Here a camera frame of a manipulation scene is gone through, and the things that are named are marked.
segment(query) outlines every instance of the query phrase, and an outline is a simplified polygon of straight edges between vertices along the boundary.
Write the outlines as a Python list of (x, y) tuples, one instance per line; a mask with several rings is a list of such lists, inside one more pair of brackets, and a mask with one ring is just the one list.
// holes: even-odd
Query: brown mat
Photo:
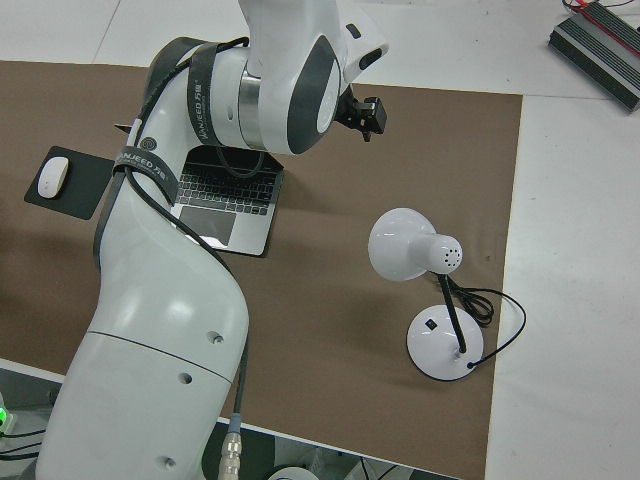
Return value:
[[(65, 373), (93, 315), (97, 219), (22, 201), (51, 145), (113, 158), (145, 69), (0, 62), (0, 357)], [(386, 133), (339, 125), (278, 157), (285, 184), (266, 258), (225, 255), (251, 313), (248, 423), (469, 479), (484, 476), (493, 363), (466, 379), (422, 375), (406, 330), (442, 303), (431, 280), (392, 283), (369, 264), (376, 219), (403, 206), (460, 240), (453, 277), (501, 288), (521, 97), (359, 86)], [(495, 347), (497, 321), (484, 330)]]

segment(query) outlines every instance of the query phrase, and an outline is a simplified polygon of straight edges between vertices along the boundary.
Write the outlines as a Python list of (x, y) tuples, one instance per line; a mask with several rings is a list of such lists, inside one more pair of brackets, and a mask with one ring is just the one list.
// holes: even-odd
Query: lamp head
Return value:
[(431, 222), (410, 208), (396, 208), (373, 226), (369, 259), (387, 280), (404, 281), (427, 271), (453, 272), (462, 262), (462, 247), (453, 237), (436, 233)]

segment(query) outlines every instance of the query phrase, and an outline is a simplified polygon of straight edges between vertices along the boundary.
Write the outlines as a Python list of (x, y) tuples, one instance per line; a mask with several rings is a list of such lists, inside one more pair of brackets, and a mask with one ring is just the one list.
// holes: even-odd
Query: laptop trackpad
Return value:
[(224, 246), (228, 246), (236, 214), (206, 208), (182, 207), (180, 220), (189, 225), (201, 237), (214, 237)]

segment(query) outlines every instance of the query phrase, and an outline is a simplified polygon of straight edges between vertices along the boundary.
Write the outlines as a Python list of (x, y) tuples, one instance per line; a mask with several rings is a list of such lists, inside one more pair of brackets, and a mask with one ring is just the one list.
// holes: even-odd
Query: lamp base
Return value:
[(445, 305), (436, 305), (420, 312), (407, 332), (407, 348), (411, 360), (431, 378), (443, 381), (458, 380), (469, 375), (475, 367), (469, 362), (482, 358), (484, 342), (476, 321), (464, 310), (456, 308), (458, 321), (467, 344), (465, 353), (459, 352), (458, 339)]

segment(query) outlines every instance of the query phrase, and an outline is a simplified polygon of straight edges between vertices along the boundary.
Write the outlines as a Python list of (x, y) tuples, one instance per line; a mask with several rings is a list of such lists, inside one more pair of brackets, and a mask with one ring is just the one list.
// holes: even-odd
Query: white mouse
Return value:
[(54, 198), (62, 188), (68, 169), (67, 157), (51, 157), (47, 160), (38, 179), (38, 194), (44, 198)]

